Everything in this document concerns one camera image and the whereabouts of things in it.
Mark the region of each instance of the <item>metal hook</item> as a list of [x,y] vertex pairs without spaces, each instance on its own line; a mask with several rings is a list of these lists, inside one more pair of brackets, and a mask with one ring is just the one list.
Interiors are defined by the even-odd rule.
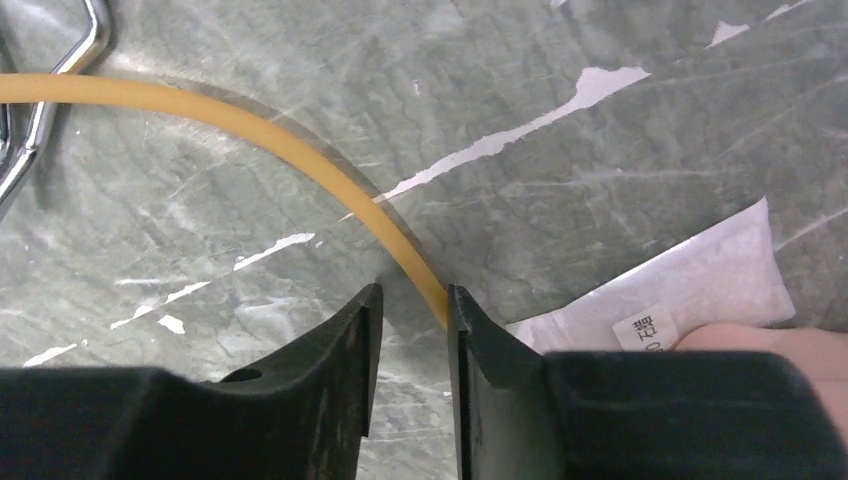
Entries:
[[[82,37],[64,58],[53,68],[51,73],[79,73],[103,52],[112,36],[112,22],[106,0],[83,0],[91,26],[88,33]],[[8,116],[8,106],[0,115]],[[6,216],[12,202],[18,196],[21,187],[26,183],[29,173],[33,170],[40,157],[44,145],[50,136],[53,120],[56,117],[55,103],[38,103],[33,107],[29,117],[26,136],[23,145],[18,148],[11,162],[0,163],[0,220]],[[11,122],[6,118],[7,132]]]

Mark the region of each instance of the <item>hose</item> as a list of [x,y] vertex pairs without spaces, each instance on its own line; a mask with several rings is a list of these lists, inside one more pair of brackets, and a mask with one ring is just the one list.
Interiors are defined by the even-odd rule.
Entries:
[[356,183],[317,150],[246,110],[151,83],[81,75],[0,74],[0,103],[109,105],[168,113],[218,127],[303,172],[351,211],[383,244],[447,328],[448,294],[409,239]]

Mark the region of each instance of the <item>pink object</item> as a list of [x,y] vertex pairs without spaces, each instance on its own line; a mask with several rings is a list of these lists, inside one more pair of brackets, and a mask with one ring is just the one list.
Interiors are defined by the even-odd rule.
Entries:
[[676,350],[745,350],[781,355],[810,380],[848,444],[848,335],[816,328],[766,330],[729,323],[690,333]]

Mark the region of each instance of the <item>small plastic bag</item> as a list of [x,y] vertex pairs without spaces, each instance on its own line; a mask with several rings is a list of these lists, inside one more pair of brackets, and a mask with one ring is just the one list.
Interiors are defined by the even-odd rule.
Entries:
[[506,329],[540,353],[663,351],[703,325],[765,326],[794,315],[763,198],[566,307]]

